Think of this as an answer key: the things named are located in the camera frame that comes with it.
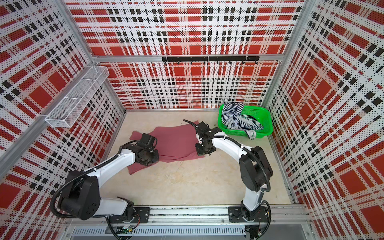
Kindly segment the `maroon tank top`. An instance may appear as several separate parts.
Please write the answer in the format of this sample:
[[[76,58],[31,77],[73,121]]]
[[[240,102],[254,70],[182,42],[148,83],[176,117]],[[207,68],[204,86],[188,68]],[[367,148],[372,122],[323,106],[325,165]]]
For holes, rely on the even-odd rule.
[[[156,127],[149,135],[159,141],[156,150],[159,151],[160,162],[172,163],[204,157],[197,154],[195,144],[198,140],[191,125]]]

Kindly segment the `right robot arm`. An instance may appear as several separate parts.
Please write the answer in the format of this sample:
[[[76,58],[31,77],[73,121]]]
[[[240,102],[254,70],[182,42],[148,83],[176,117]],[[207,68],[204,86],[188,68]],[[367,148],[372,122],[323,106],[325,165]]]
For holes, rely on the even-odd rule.
[[[267,202],[264,193],[271,191],[272,167],[264,150],[258,146],[251,148],[227,136],[221,129],[211,129],[204,122],[191,123],[196,131],[198,143],[195,144],[199,156],[210,155],[220,149],[239,163],[240,175],[246,186],[245,196],[238,210],[237,218],[254,222]]]

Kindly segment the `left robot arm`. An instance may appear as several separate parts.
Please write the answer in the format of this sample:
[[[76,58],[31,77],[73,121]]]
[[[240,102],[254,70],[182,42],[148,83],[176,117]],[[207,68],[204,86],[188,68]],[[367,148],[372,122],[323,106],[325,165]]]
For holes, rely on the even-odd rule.
[[[137,163],[144,167],[159,161],[157,139],[142,134],[139,140],[119,147],[118,153],[108,160],[85,171],[71,171],[66,182],[50,202],[52,214],[58,218],[88,220],[96,217],[118,216],[131,222],[137,212],[134,203],[122,197],[102,198],[100,188],[121,170]]]

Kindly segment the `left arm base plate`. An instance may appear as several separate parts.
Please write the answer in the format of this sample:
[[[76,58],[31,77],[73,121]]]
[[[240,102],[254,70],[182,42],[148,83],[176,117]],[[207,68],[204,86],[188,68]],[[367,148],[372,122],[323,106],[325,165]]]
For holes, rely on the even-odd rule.
[[[112,224],[142,224],[147,223],[150,216],[149,207],[128,207],[122,215],[112,215],[109,221]]]

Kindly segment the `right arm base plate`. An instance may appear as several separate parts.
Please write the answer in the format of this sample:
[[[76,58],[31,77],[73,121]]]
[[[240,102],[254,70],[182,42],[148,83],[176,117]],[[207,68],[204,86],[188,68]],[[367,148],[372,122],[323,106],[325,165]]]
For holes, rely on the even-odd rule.
[[[231,223],[267,223],[270,219],[267,207],[259,206],[253,211],[246,207],[228,207]]]

